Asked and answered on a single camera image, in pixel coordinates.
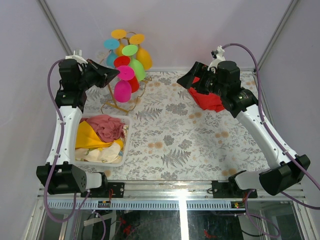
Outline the magenta plastic wine glass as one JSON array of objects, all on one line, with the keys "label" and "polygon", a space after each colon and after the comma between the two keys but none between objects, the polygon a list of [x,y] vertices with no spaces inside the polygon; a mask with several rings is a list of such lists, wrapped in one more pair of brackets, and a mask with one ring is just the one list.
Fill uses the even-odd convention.
[{"label": "magenta plastic wine glass", "polygon": [[128,82],[119,79],[114,87],[114,98],[119,103],[127,103],[131,99],[131,86]]}]

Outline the red plastic wine glass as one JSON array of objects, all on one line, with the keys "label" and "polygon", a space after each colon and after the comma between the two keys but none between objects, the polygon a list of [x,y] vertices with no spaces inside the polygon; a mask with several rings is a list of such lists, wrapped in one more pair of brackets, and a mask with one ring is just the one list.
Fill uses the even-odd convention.
[{"label": "red plastic wine glass", "polygon": [[119,56],[117,57],[113,64],[120,73],[117,75],[120,80],[128,82],[131,87],[131,92],[135,93],[140,85],[136,78],[135,71],[131,66],[129,66],[131,59],[128,56]]}]

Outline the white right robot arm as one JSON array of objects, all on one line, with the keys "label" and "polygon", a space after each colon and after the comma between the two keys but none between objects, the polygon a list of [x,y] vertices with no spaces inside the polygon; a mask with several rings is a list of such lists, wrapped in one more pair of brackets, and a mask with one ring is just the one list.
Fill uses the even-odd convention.
[{"label": "white right robot arm", "polygon": [[225,60],[208,67],[197,61],[177,83],[187,90],[219,96],[223,107],[246,128],[267,160],[268,169],[233,175],[234,181],[227,188],[231,196],[237,198],[248,189],[258,188],[275,196],[302,180],[310,159],[290,148],[273,126],[265,128],[269,121],[259,112],[255,95],[241,86],[240,68],[235,62]]}]

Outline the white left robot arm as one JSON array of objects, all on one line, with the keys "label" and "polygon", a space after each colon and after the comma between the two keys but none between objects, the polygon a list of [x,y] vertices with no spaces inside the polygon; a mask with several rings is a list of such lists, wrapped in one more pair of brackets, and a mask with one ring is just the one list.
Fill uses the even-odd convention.
[{"label": "white left robot arm", "polygon": [[50,98],[56,111],[56,127],[51,151],[45,165],[38,166],[36,176],[50,195],[86,193],[105,197],[110,190],[102,172],[87,173],[72,162],[75,160],[78,125],[87,100],[86,91],[93,86],[104,88],[120,72],[87,59],[60,59],[59,90]]}]

